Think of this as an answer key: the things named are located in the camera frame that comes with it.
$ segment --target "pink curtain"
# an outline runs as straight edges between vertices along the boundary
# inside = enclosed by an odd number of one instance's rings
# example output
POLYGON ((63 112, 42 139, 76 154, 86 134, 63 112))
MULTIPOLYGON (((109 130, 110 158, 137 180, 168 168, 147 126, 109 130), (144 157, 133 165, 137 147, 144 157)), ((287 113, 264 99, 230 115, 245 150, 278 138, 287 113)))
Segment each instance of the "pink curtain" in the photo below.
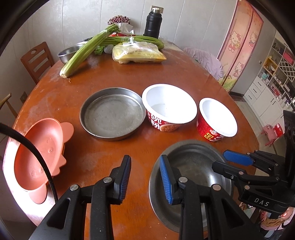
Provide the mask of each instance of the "pink curtain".
POLYGON ((218 82, 229 92, 243 72, 258 40, 263 20, 246 1, 237 2, 236 11, 218 59, 224 77, 218 82))

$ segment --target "yellow chinese character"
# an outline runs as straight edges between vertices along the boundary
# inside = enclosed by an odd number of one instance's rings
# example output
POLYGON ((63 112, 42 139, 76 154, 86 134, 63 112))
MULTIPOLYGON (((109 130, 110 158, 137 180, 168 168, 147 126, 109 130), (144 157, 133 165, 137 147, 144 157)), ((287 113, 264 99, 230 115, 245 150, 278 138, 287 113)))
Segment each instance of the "yellow chinese character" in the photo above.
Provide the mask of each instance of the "yellow chinese character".
POLYGON ((208 140, 210 140, 210 139, 213 138, 213 136, 212 136, 210 133, 206 133, 206 134, 204 135, 204 137, 207 138, 208 140))

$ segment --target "clear plastic wrap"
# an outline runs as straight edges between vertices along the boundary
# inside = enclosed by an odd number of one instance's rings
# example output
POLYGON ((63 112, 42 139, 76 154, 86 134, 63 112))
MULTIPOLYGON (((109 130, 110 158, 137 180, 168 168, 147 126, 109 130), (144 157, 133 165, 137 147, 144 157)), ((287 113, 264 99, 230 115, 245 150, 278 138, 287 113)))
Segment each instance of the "clear plastic wrap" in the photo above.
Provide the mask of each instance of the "clear plastic wrap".
POLYGON ((125 64, 130 61, 137 63, 162 62, 166 60, 163 53, 158 50, 155 44, 147 42, 134 42, 132 37, 129 37, 129 42, 114 46, 113 60, 120 64, 125 64))

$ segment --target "water bottle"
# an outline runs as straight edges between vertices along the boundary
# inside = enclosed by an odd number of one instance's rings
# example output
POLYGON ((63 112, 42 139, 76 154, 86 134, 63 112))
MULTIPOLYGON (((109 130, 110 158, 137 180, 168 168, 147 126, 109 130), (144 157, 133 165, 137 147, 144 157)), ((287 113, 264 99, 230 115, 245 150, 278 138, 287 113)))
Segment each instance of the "water bottle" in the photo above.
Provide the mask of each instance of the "water bottle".
POLYGON ((157 7, 152 8, 147 16, 144 36, 159 38, 161 23, 162 14, 160 13, 160 9, 157 7))

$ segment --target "bottle lid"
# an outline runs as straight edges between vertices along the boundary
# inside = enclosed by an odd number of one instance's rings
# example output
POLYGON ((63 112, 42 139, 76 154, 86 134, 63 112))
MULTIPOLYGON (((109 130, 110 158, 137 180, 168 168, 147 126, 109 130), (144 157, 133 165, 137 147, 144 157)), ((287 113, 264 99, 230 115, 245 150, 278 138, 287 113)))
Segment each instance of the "bottle lid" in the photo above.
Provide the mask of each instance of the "bottle lid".
POLYGON ((152 12, 161 13, 161 9, 158 7, 153 7, 152 12))

